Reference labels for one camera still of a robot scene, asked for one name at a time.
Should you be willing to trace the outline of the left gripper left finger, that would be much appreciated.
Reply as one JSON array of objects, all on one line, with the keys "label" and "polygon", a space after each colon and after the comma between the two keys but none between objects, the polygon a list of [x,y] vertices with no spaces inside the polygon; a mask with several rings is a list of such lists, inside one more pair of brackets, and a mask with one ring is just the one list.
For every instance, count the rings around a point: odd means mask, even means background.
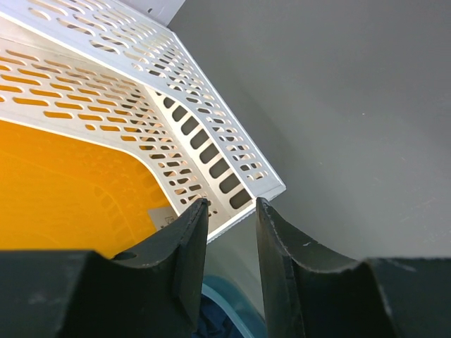
[{"label": "left gripper left finger", "polygon": [[189,337],[197,329],[209,207],[104,258],[2,251],[2,337]]}]

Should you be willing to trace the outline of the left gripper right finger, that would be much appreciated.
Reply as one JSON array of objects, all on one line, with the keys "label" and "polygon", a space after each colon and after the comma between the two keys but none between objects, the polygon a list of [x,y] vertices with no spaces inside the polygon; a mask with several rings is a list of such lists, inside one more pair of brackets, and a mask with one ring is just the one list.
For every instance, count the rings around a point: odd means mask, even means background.
[{"label": "left gripper right finger", "polygon": [[354,260],[256,202],[270,337],[449,337],[450,259]]}]

